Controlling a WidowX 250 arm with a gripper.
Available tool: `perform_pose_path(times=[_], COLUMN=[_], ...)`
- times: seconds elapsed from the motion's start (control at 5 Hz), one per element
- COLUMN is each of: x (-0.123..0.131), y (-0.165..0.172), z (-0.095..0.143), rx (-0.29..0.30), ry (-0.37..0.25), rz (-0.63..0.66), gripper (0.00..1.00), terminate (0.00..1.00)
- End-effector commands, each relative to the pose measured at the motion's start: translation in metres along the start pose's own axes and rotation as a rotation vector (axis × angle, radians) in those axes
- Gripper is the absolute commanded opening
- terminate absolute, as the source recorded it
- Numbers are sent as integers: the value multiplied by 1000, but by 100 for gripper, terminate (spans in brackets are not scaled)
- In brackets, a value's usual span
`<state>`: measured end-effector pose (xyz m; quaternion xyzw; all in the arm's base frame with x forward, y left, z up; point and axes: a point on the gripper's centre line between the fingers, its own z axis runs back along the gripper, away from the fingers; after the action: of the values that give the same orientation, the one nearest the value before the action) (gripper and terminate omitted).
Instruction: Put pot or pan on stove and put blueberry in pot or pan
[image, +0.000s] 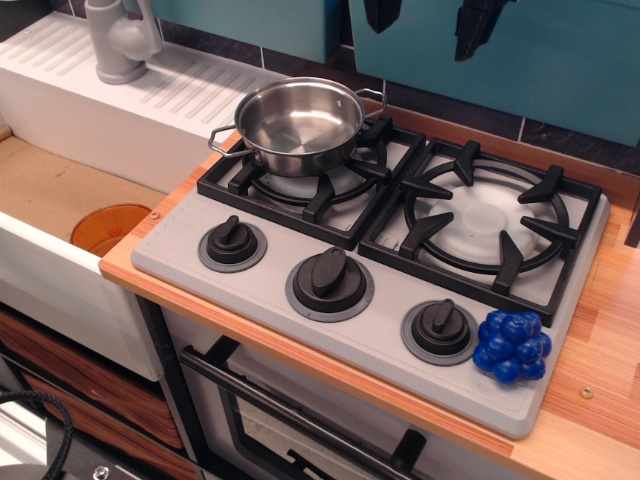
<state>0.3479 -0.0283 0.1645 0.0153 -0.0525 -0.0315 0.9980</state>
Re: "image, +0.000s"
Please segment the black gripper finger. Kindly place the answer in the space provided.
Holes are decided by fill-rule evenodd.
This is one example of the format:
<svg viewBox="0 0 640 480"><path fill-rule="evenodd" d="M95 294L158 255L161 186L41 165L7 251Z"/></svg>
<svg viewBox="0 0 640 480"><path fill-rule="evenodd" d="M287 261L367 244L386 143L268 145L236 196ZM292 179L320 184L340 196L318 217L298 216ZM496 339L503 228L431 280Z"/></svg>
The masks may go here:
<svg viewBox="0 0 640 480"><path fill-rule="evenodd" d="M456 61L471 59L485 45L509 0L464 0L456 22Z"/></svg>
<svg viewBox="0 0 640 480"><path fill-rule="evenodd" d="M382 33L398 20L401 6L401 0L364 0L367 24L374 33Z"/></svg>

